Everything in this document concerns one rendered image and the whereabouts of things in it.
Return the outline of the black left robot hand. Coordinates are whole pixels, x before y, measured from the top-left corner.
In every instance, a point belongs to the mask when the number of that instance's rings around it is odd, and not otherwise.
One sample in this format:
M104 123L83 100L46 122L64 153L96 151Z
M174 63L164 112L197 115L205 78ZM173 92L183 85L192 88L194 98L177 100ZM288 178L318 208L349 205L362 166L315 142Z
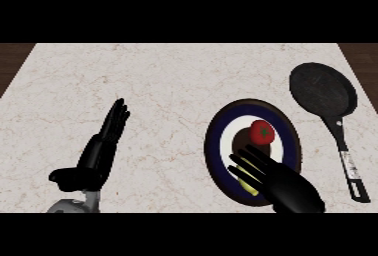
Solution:
M49 175L49 180L58 184L64 192L96 192L102 189L129 117L130 111L124 99L120 98L105 117L101 131L92 136L84 147L77 166L56 169Z

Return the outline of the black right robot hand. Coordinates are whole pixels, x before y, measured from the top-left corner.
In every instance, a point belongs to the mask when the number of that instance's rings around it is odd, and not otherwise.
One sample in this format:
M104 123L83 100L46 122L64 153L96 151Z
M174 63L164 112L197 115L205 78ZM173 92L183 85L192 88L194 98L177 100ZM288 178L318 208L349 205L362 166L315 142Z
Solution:
M228 170L263 194L278 213L324 213L325 202L307 179L254 146L229 155L239 168Z

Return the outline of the yellow lemon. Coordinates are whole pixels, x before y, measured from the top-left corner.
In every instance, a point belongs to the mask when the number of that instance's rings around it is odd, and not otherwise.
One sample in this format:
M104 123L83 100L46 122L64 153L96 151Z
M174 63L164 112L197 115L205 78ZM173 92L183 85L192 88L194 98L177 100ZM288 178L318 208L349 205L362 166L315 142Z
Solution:
M245 171L245 169L239 166L239 165L236 165L236 168L245 173L245 174L248 174L247 173L247 171ZM238 178L238 181L239 181L239 184L241 184L241 186L242 186L242 188L244 188L244 190L253 195L253 196L257 196L259 195L259 191L251 187L251 185L241 179L241 178Z

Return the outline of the blue and white plate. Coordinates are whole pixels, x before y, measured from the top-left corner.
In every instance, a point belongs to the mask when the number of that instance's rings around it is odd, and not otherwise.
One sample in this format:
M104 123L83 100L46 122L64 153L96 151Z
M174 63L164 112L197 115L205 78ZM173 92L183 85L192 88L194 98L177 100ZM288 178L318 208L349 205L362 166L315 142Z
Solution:
M275 130L269 145L251 142L250 128L256 120L265 120ZM301 144L294 125L284 112L257 99L236 100L219 110L207 129L204 155L211 178L226 196L244 205L262 207L270 202L262 194L253 196L244 190L238 177L228 170L228 166L235 165L229 155L238 154L248 144L297 173L301 172Z

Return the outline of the black frying pan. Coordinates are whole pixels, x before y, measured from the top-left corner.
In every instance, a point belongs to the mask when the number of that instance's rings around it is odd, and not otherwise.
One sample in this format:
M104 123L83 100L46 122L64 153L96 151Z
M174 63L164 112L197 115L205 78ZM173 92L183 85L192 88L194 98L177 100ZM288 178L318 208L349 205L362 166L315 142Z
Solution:
M290 74L290 92L303 109L321 117L335 139L352 199L369 203L371 198L344 139L343 118L358 107L352 82L328 65L303 63Z

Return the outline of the red tomato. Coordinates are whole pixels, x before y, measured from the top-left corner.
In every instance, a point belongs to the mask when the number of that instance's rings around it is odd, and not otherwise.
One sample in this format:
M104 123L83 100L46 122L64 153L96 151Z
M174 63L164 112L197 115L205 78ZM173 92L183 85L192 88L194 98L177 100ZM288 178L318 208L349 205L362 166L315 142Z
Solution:
M257 145L269 145L275 140L275 130L265 120L256 120L250 128L251 142Z

